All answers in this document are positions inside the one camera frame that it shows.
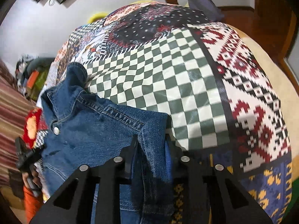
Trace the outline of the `orange sleeved left forearm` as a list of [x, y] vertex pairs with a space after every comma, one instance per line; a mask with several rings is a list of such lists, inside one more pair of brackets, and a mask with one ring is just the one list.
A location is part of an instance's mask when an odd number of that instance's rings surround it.
[[26, 220], [27, 223], [29, 223], [44, 203], [43, 194], [40, 193], [37, 197], [35, 197], [33, 192], [26, 186], [23, 186], [23, 192]]

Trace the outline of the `person's left hand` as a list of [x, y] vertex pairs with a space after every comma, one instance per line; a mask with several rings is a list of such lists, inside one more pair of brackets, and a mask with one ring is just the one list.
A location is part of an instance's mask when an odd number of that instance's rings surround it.
[[28, 179], [31, 179], [32, 182], [35, 184], [35, 186], [38, 186], [38, 188], [42, 188], [41, 180], [38, 176], [38, 172], [36, 171], [36, 166], [32, 165], [30, 168], [31, 175], [29, 175], [27, 172], [22, 172], [22, 178], [24, 185], [27, 189], [31, 189]]

